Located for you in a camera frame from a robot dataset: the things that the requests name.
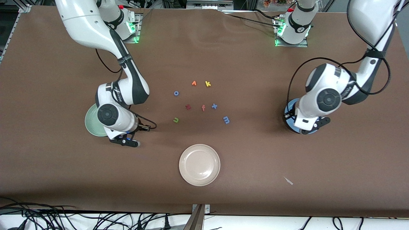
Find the small paper scrap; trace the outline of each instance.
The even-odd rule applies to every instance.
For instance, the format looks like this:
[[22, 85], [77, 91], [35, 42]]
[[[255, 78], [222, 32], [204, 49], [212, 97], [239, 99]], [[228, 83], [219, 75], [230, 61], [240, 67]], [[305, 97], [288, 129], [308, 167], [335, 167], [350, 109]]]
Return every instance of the small paper scrap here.
[[284, 179], [285, 179], [290, 185], [293, 185], [293, 184], [294, 184], [293, 182], [291, 182], [290, 180], [288, 180], [287, 178], [285, 178], [285, 176], [284, 176]]

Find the brown paper sheet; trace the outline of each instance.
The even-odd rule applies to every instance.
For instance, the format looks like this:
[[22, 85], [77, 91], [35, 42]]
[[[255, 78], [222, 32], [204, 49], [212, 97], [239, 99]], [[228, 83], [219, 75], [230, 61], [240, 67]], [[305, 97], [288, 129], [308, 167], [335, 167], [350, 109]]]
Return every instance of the brown paper sheet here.
[[[409, 63], [398, 31], [387, 54], [389, 87], [343, 104], [329, 125], [303, 136], [281, 119], [295, 69], [313, 57], [354, 61], [365, 51], [345, 14], [317, 14], [313, 23], [308, 48], [275, 47], [268, 26], [215, 10], [154, 10], [140, 43], [127, 47], [151, 89], [132, 109], [158, 128], [137, 133], [142, 146], [130, 148], [84, 126], [98, 85], [117, 75], [68, 36], [56, 8], [34, 6], [0, 65], [0, 194], [83, 210], [191, 212], [192, 203], [206, 203], [218, 214], [407, 216]], [[113, 56], [100, 53], [117, 69]], [[301, 69], [291, 98], [304, 94], [321, 63]], [[386, 74], [382, 66], [374, 90]], [[178, 170], [182, 152], [197, 143], [221, 160], [219, 176], [204, 187]]]

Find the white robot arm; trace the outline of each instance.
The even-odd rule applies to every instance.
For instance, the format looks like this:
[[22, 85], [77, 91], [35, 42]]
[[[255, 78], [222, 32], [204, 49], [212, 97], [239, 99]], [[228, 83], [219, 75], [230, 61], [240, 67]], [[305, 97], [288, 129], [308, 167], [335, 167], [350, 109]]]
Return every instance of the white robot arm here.
[[370, 44], [357, 73], [331, 64], [322, 64], [315, 68], [306, 82], [306, 94], [301, 99], [294, 99], [288, 105], [285, 118], [293, 130], [308, 134], [316, 131], [330, 120], [324, 116], [333, 113], [341, 106], [341, 102], [348, 105], [364, 101], [369, 92], [382, 58], [392, 38], [395, 5], [400, 0], [350, 0], [349, 13], [351, 24]]
[[304, 40], [318, 12], [317, 0], [298, 0], [295, 5], [294, 11], [283, 15], [285, 23], [277, 30], [277, 35], [289, 44], [298, 44]]
[[102, 20], [111, 29], [119, 34], [122, 40], [129, 38], [135, 33], [132, 23], [135, 21], [135, 13], [120, 6], [115, 0], [94, 0], [101, 14]]
[[104, 125], [109, 139], [113, 140], [120, 135], [134, 132], [138, 127], [149, 130], [149, 126], [141, 125], [137, 116], [126, 108], [127, 105], [146, 101], [149, 96], [148, 84], [121, 37], [101, 18], [96, 2], [56, 0], [56, 5], [61, 20], [74, 41], [90, 48], [111, 52], [127, 75], [126, 79], [100, 85], [95, 95], [99, 109], [98, 119]]

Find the white floor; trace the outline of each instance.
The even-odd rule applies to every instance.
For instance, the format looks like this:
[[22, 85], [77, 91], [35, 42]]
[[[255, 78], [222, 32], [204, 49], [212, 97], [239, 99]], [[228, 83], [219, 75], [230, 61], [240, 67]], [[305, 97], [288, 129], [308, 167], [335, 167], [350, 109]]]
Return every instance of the white floor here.
[[[91, 217], [98, 217], [98, 214], [86, 214]], [[115, 220], [123, 214], [118, 214], [111, 220]], [[133, 214], [133, 223], [137, 222], [139, 214]], [[184, 225], [189, 219], [189, 215], [177, 215], [169, 217], [169, 224], [171, 226]], [[97, 223], [97, 220], [91, 220], [79, 215], [69, 217], [77, 230], [91, 230]], [[282, 216], [205, 216], [203, 230], [299, 230], [303, 227], [308, 217], [282, 217]], [[25, 218], [21, 215], [2, 215], [0, 216], [0, 230], [7, 230], [18, 227]], [[126, 216], [119, 220], [122, 223], [131, 225], [132, 219]], [[358, 230], [360, 218], [341, 218], [345, 230]], [[73, 230], [73, 227], [68, 221], [63, 218], [63, 224], [66, 230]], [[105, 223], [98, 227], [104, 229], [109, 223]], [[164, 218], [152, 221], [147, 225], [148, 229], [159, 229], [164, 226]], [[110, 230], [122, 230], [121, 225], [109, 227]], [[337, 230], [330, 217], [313, 217], [308, 223], [305, 230]], [[406, 219], [376, 219], [365, 218], [361, 230], [408, 230], [409, 220]], [[35, 230], [33, 223], [27, 223], [25, 230]]]

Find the light green plate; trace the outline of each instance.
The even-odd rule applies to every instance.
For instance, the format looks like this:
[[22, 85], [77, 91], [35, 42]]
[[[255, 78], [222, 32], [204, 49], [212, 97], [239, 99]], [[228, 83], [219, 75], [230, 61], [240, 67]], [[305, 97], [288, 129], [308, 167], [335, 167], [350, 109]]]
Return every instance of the light green plate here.
[[85, 127], [92, 135], [97, 137], [105, 137], [106, 133], [103, 128], [103, 124], [98, 120], [97, 112], [97, 104], [93, 104], [85, 115]]

